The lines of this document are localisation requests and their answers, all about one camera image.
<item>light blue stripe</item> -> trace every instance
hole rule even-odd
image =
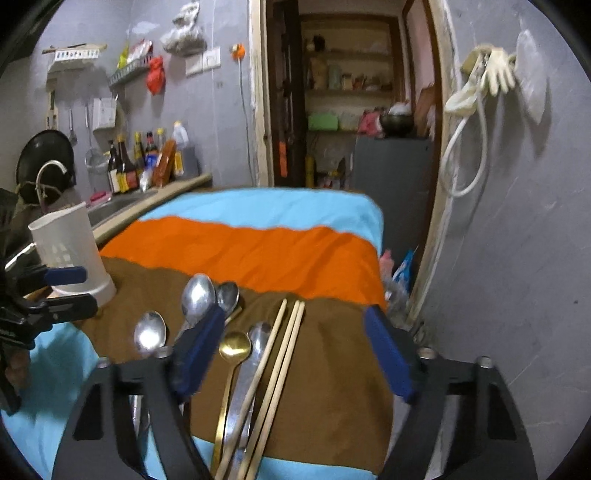
[[[198,222],[266,230],[308,230],[327,226],[357,235],[382,252],[384,218],[367,196],[335,190],[237,189],[186,193],[144,215],[141,220],[178,216]]]
[[[69,323],[55,325],[42,333],[31,352],[31,386],[23,393],[22,408],[2,420],[14,443],[44,480],[51,480],[66,421],[84,380],[96,365],[98,356],[88,337]],[[209,463],[213,445],[195,439],[197,448]],[[148,474],[165,480],[164,471],[150,438],[145,461]],[[355,468],[312,465],[263,458],[259,480],[373,480],[368,471]]]

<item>orange stripe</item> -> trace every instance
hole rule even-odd
[[[324,226],[262,231],[166,217],[134,222],[101,255],[147,268],[205,273],[216,282],[232,280],[257,292],[384,303],[374,247]]]

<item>black frying pan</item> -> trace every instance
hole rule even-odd
[[[49,160],[63,163],[68,173],[64,175],[58,167],[49,166],[41,176],[41,183],[63,192],[74,182],[74,150],[70,140],[59,130],[39,132],[22,149],[17,163],[17,185],[22,185],[19,194],[25,203],[39,204],[34,183],[39,170]],[[51,189],[46,189],[46,194],[47,205],[59,198],[57,192]]]

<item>spoon handle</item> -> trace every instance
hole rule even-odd
[[[231,367],[230,373],[228,373],[226,388],[223,391],[222,408],[220,409],[220,416],[217,420],[216,443],[213,444],[212,465],[210,467],[213,476],[215,476],[217,467],[219,467],[220,461],[222,460],[223,431],[226,426],[226,416],[228,415],[228,402],[230,399],[230,389],[232,388],[234,369],[235,367]]]

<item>white basket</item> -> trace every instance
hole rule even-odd
[[[86,269],[84,283],[53,287],[59,296],[90,293],[99,307],[115,296],[115,284],[100,258],[84,203],[48,213],[31,223],[29,230],[45,265]]]
[[[94,63],[99,56],[99,48],[61,48],[54,53],[47,73],[83,69]]]

